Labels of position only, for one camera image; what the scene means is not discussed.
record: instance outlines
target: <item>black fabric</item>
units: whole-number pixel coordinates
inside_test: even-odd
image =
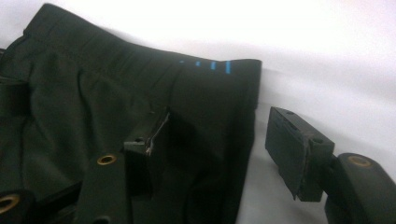
[[[134,223],[234,223],[254,139],[261,62],[216,62],[127,43],[44,5],[0,61],[29,82],[31,115],[0,119],[0,190],[38,200],[119,151],[154,106],[171,110],[163,184]]]

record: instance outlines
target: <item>white background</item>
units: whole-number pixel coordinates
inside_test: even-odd
[[[396,179],[396,2],[48,1],[124,39],[215,60],[262,60],[256,143],[239,224],[326,223],[323,203],[291,198],[264,148],[270,106],[332,139],[335,154],[379,161]],[[1,0],[0,48],[40,0]]]

